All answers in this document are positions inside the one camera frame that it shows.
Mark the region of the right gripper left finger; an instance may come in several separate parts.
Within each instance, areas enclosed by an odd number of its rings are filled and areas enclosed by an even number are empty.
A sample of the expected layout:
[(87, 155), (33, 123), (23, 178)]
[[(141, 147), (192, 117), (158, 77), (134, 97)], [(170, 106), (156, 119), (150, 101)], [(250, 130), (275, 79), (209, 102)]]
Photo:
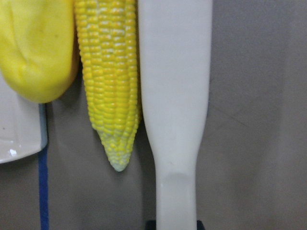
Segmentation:
[(146, 221), (145, 230), (156, 230), (156, 220)]

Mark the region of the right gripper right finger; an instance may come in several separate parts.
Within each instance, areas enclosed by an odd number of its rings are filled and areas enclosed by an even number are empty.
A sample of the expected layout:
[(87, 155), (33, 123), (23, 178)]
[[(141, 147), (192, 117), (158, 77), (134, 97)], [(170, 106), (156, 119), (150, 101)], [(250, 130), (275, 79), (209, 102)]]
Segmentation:
[(201, 220), (197, 220), (197, 230), (205, 230), (204, 224)]

